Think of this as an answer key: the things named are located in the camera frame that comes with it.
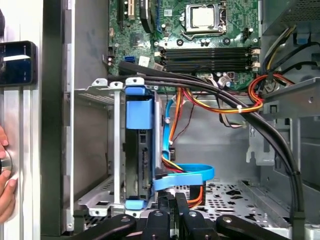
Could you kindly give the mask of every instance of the motherboard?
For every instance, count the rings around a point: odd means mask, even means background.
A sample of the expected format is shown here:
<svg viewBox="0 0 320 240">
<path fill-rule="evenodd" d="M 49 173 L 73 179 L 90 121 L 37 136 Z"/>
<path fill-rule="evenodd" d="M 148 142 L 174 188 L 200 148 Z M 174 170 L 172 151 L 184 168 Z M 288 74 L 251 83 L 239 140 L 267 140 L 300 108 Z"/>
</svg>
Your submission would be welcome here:
<svg viewBox="0 0 320 240">
<path fill-rule="evenodd" d="M 245 89 L 259 68 L 258 0 L 110 0 L 108 72 L 120 61 Z"/>
</svg>

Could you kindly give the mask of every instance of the black device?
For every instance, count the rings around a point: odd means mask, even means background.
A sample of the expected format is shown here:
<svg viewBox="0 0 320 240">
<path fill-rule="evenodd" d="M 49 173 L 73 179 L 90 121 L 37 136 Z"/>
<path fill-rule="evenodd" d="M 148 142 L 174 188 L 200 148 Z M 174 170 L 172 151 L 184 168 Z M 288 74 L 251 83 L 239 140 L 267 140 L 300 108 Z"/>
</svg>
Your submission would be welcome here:
<svg viewBox="0 0 320 240">
<path fill-rule="evenodd" d="M 174 204 L 160 204 L 140 219 L 121 214 L 105 220 L 89 230 L 72 236 L 70 240 L 171 240 L 171 220 L 175 222 L 181 240 L 289 240 L 234 215 L 224 214 L 215 222 L 202 212 L 188 207 L 186 196 L 176 193 Z M 174 216 L 168 213 L 174 209 Z"/>
<path fill-rule="evenodd" d="M 0 43 L 0 87 L 37 83 L 37 47 L 31 41 Z"/>
</svg>

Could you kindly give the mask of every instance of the human hand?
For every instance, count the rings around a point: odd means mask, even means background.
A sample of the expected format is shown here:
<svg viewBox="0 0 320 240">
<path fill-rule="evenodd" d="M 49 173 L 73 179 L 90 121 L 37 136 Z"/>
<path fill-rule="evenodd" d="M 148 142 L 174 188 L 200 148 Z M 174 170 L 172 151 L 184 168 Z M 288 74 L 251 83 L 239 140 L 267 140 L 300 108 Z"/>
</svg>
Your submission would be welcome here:
<svg viewBox="0 0 320 240">
<path fill-rule="evenodd" d="M 4 171 L 0 175 L 0 224 L 3 224 L 10 218 L 15 208 L 15 190 L 17 179 L 11 178 L 11 172 Z"/>
<path fill-rule="evenodd" d="M 0 126 L 0 159 L 6 157 L 5 147 L 9 145 L 8 137 L 4 129 Z"/>
<path fill-rule="evenodd" d="M 0 126 L 0 159 L 6 157 L 5 147 L 9 145 L 8 137 L 4 129 Z M 0 224 L 10 218 L 15 208 L 15 189 L 17 185 L 17 179 L 10 179 L 11 172 L 4 171 L 0 175 Z"/>
</svg>

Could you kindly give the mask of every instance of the cable tie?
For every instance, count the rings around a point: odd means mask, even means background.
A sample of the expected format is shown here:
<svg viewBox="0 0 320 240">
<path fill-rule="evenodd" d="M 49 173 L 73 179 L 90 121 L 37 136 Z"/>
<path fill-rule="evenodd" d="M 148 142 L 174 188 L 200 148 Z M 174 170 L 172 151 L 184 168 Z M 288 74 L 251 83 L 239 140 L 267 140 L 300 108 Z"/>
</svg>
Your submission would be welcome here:
<svg viewBox="0 0 320 240">
<path fill-rule="evenodd" d="M 242 113 L 242 106 L 241 105 L 237 105 L 236 108 L 238 109 L 238 112 L 241 114 Z"/>
</svg>

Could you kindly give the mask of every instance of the green circuit board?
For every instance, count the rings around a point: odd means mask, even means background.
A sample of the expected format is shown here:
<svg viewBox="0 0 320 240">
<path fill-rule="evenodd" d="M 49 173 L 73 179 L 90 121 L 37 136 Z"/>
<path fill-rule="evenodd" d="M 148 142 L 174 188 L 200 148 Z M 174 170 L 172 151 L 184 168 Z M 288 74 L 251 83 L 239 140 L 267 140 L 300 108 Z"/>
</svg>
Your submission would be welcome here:
<svg viewBox="0 0 320 240">
<path fill-rule="evenodd" d="M 109 73 L 118 75 L 118 63 L 125 56 L 133 56 L 136 63 L 140 56 L 150 58 L 149 67 L 153 68 L 155 52 L 158 46 L 166 49 L 197 49 L 204 48 L 201 39 L 197 36 L 188 40 L 181 35 L 184 27 L 181 25 L 186 6 L 193 4 L 214 4 L 220 0 L 155 0 L 155 8 L 158 14 L 157 28 L 165 24 L 165 30 L 156 31 L 153 34 L 145 32 L 139 19 L 139 1 L 135 0 L 135 19 L 124 19 L 123 28 L 118 24 L 118 4 L 121 0 L 110 0 L 109 4 L 109 46 L 115 49 L 115 59 Z M 209 45 L 205 48 L 234 48 L 234 47 L 258 47 L 259 46 L 259 21 L 258 21 L 258 0 L 226 0 L 226 33 L 220 36 L 205 36 L 210 39 Z M 245 28 L 252 28 L 253 32 L 246 41 L 243 41 Z M 183 45 L 178 46 L 177 40 L 182 39 Z M 235 73 L 231 88 L 239 90 L 246 87 L 254 78 L 254 72 Z"/>
</svg>

